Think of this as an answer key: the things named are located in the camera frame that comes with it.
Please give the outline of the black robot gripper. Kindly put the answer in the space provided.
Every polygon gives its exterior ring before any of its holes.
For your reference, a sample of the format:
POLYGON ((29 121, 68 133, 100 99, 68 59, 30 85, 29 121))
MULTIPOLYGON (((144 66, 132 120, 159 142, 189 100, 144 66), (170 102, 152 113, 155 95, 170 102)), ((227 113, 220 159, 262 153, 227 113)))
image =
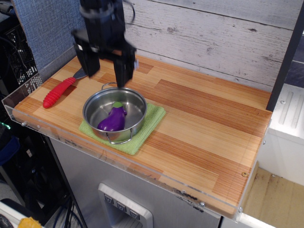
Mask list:
POLYGON ((87 76, 99 69, 99 55, 113 60, 118 88, 132 79, 136 48, 125 40, 123 7, 80 7, 84 29, 75 29, 77 58, 87 76))

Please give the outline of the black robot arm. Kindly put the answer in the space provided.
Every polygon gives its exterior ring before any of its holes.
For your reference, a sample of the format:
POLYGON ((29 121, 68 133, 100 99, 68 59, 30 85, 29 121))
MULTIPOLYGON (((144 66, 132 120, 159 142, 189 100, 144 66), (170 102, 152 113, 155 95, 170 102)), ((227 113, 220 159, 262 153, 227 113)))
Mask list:
POLYGON ((132 79, 136 66, 136 48, 125 39, 122 0, 82 0, 80 14, 84 29, 74 29, 74 48, 87 76, 100 69, 100 60, 113 62, 119 88, 132 79))

